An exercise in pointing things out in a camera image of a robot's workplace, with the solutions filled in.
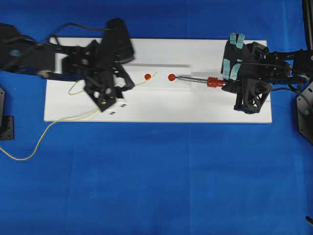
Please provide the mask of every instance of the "yellow cable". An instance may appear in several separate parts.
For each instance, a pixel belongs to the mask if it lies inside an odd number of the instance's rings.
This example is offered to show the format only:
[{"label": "yellow cable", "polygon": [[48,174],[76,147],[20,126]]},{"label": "yellow cable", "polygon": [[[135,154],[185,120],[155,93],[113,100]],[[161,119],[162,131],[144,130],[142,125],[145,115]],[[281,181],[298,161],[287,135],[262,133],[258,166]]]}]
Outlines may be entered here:
[{"label": "yellow cable", "polygon": [[59,120],[57,120],[57,121],[54,121],[53,123],[51,123],[51,124],[45,129],[44,133],[41,135],[40,139],[38,140],[34,151],[33,151],[32,154],[29,155],[27,158],[16,158],[16,157],[13,157],[11,154],[7,153],[2,147],[0,147],[0,150],[1,150],[5,155],[7,155],[8,157],[10,157],[10,158],[13,159],[13,160],[16,160],[16,161],[26,161],[26,160],[30,159],[32,156],[35,155],[35,153],[37,152],[37,149],[38,149],[38,146],[39,146],[40,142],[43,140],[45,134],[47,133],[47,131],[49,130],[49,128],[50,128],[51,126],[53,126],[54,124],[56,124],[56,123],[58,123],[58,122],[61,122],[61,121],[78,121],[78,120],[82,120],[82,119],[84,119],[84,118],[90,117],[91,115],[95,114],[95,113],[98,112],[98,111],[99,111],[99,109],[96,109],[96,110],[92,111],[90,114],[85,115],[85,116],[80,117],[80,118],[69,119],[69,118],[66,117],[66,118],[62,118],[62,119],[59,119]]},{"label": "yellow cable", "polygon": [[141,82],[141,83],[138,83],[138,84],[135,84],[135,86],[138,87],[138,86],[141,86],[142,84],[145,84],[147,81],[151,80],[154,76],[156,76],[156,74],[157,74],[157,72],[155,72],[155,74],[153,74],[152,77],[150,77],[148,80]]},{"label": "yellow cable", "polygon": [[70,91],[71,90],[73,90],[73,88],[77,85],[77,83],[79,83],[80,82],[80,80],[79,81],[76,81],[74,84],[73,84],[73,86],[69,89],[69,91],[67,92],[69,95],[76,95],[76,94],[80,94],[80,93],[82,93],[82,92],[84,92],[84,90],[82,90],[82,91],[80,91],[80,92],[76,92],[76,93],[71,93]]},{"label": "yellow cable", "polygon": [[[141,86],[142,84],[145,84],[146,82],[148,82],[149,80],[151,80],[155,75],[157,74],[157,72],[155,72],[155,74],[152,75],[152,77],[150,77],[148,80],[145,80],[144,82],[141,82],[141,83],[138,83],[138,84],[135,84],[136,87],[138,86]],[[79,83],[79,81],[76,81],[73,86],[69,89],[69,91],[67,92],[69,95],[76,95],[76,94],[80,94],[80,93],[83,93],[84,90],[80,91],[80,92],[76,92],[76,93],[71,93],[71,90],[73,90],[73,88],[77,85],[77,83]]]}]

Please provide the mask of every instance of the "red coil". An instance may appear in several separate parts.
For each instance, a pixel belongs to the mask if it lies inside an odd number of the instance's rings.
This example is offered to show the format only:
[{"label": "red coil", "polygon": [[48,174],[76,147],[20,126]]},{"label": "red coil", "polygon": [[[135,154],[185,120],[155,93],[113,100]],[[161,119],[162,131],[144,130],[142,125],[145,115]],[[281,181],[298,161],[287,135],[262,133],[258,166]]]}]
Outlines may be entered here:
[{"label": "red coil", "polygon": [[223,80],[219,80],[217,77],[208,77],[208,79],[207,79],[207,86],[208,87],[213,87],[213,88],[223,87],[224,86],[224,81]]}]

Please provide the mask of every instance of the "black metal bracket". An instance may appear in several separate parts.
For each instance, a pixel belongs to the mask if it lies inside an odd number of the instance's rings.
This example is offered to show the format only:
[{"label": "black metal bracket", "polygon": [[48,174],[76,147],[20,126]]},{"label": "black metal bracket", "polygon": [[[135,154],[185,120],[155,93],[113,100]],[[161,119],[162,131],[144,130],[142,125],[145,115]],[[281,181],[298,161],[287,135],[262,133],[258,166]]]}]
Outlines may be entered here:
[{"label": "black metal bracket", "polygon": [[[313,82],[302,92],[313,107]],[[298,128],[300,133],[313,144],[313,113],[307,102],[299,96],[297,98],[298,107]]]},{"label": "black metal bracket", "polygon": [[0,141],[14,139],[14,118],[3,116],[5,92],[0,87]]}]

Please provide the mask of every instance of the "metal rod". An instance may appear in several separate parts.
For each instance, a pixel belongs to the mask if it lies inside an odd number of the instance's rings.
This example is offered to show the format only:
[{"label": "metal rod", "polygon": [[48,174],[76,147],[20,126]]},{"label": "metal rod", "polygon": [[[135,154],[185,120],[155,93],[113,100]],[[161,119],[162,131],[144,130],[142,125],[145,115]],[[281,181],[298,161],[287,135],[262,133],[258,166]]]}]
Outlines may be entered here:
[{"label": "metal rod", "polygon": [[182,81],[207,83],[207,79],[200,79],[200,78],[193,78],[193,77],[182,77],[182,76],[179,76],[179,77],[177,77],[177,79],[182,80]]}]

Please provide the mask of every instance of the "white platform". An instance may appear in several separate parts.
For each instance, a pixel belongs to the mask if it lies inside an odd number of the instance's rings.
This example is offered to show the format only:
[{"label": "white platform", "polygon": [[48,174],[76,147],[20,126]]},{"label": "white platform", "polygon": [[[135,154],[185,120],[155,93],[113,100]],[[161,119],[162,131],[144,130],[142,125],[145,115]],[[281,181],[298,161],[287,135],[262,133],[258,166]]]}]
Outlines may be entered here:
[{"label": "white platform", "polygon": [[[67,46],[86,46],[93,38],[60,38]],[[221,65],[226,40],[132,39],[136,59],[124,68],[134,83],[144,81],[144,75],[157,74],[153,79],[124,93],[128,105],[116,114],[100,113],[86,121],[112,122],[233,122],[270,123],[270,97],[261,113],[247,115],[233,110],[236,95],[221,89],[209,89],[205,84],[182,81],[169,82],[168,74],[221,78]],[[63,55],[57,55],[57,71]],[[71,117],[96,106],[81,93],[67,94],[71,82],[47,81],[45,120]],[[81,81],[73,93],[84,86]]]}]

